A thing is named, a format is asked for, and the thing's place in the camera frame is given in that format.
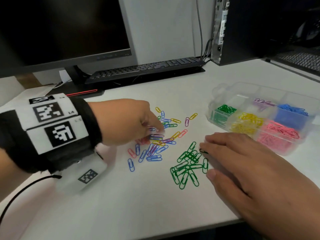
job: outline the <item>black keyboard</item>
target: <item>black keyboard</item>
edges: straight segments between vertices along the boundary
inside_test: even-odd
[[[168,60],[150,64],[129,66],[124,68],[94,72],[86,81],[86,84],[105,82],[127,77],[140,76],[151,73],[159,73],[173,70],[180,70],[192,67],[201,67],[206,64],[196,57],[188,57],[177,60]]]

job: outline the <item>wrist-worn device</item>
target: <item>wrist-worn device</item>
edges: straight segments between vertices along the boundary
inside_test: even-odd
[[[81,98],[43,96],[0,113],[0,147],[28,173],[64,170],[100,142],[98,122]]]

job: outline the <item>white tabletop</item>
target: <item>white tabletop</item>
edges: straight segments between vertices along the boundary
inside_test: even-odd
[[[135,162],[135,171],[130,172],[127,149],[134,149],[135,143],[102,148],[109,162],[108,169],[81,194],[59,195],[49,188],[52,182],[47,187],[39,186],[38,195],[42,200],[36,210],[33,208],[33,219],[21,239],[162,238],[237,220],[201,171],[196,173],[200,185],[195,187],[189,181],[184,190],[179,189],[170,175],[170,168],[178,164],[177,158],[191,142],[196,141],[198,149],[198,143],[206,134],[223,131],[205,117],[212,88],[220,83],[249,82],[320,99],[320,84],[258,59],[227,66],[210,62],[204,69],[203,73],[107,90],[100,97],[87,99],[146,100],[154,112],[156,106],[164,110],[166,118],[184,120],[193,113],[198,116],[190,121],[188,133],[177,140],[177,145],[162,154],[163,161]],[[179,125],[177,129],[169,129],[166,137],[185,128]],[[304,144],[286,157],[318,186],[319,142],[318,132],[313,131]],[[21,217],[19,211],[15,210],[8,220],[13,220],[14,215],[16,219]]]

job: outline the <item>clear plastic box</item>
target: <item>clear plastic box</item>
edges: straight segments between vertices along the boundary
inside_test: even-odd
[[[207,114],[211,123],[245,133],[283,156],[305,141],[320,107],[319,99],[245,82],[222,83],[212,95]],[[283,109],[286,104],[304,111]]]

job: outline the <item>monitor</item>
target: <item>monitor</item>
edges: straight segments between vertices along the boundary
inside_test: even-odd
[[[6,0],[0,77],[129,56],[119,0]]]

